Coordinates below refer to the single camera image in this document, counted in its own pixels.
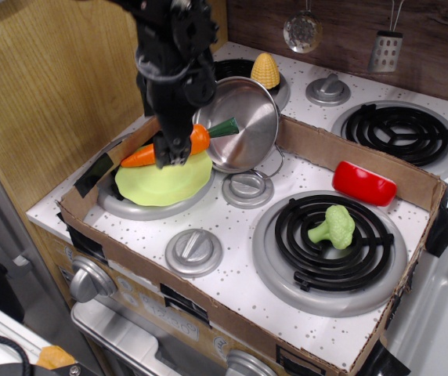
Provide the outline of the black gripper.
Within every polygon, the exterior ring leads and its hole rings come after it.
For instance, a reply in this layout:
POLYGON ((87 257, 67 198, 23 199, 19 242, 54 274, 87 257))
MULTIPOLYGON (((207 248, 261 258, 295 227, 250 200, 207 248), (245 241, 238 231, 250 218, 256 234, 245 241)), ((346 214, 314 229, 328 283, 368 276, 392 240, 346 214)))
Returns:
POLYGON ((155 165, 159 169, 184 165, 192 148, 193 116, 216 94, 213 55, 205 50, 166 74, 139 50, 135 52, 135 63, 145 87, 145 99, 161 127, 153 137, 155 165))

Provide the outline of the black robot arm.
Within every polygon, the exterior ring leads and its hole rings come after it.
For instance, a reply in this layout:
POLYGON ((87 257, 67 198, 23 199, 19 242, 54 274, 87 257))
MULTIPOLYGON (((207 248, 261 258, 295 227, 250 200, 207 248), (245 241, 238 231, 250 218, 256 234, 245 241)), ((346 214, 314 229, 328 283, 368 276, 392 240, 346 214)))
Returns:
POLYGON ((210 47, 218 25, 205 1, 119 1, 137 31, 136 83, 144 108, 158 120, 154 137, 158 168, 183 165, 190 155, 192 119, 214 98, 210 47))

